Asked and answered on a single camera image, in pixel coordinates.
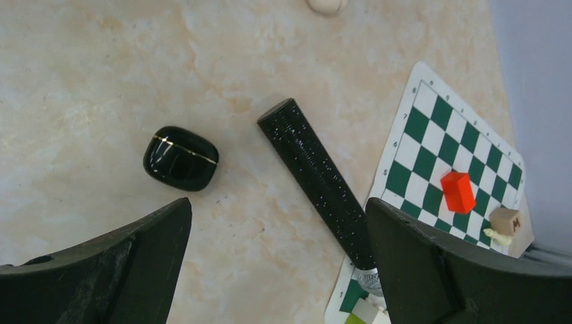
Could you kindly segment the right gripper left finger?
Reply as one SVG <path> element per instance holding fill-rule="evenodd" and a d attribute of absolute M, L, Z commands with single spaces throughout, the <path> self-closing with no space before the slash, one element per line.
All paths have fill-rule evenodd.
<path fill-rule="evenodd" d="M 165 323 L 192 226 L 179 198 L 81 244 L 1 266 L 2 323 Z"/>

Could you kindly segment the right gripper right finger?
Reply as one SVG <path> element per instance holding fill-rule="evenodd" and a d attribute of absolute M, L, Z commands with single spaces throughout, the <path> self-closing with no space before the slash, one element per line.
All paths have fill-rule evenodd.
<path fill-rule="evenodd" d="M 570 323 L 571 268 L 486 250 L 366 203 L 372 254 L 392 323 Z"/>

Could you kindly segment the black earbud case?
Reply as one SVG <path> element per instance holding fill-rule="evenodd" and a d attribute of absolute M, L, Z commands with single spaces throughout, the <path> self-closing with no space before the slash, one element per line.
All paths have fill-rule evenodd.
<path fill-rule="evenodd" d="M 219 162 L 215 145 L 189 130 L 165 126 L 144 153 L 145 172 L 168 186 L 198 192 L 210 183 Z"/>

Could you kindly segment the white earbud charging case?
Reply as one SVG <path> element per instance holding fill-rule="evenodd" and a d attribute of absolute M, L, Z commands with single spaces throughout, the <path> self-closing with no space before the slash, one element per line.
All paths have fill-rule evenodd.
<path fill-rule="evenodd" d="M 306 0 L 311 10 L 325 16 L 339 14 L 347 7 L 348 0 Z"/>

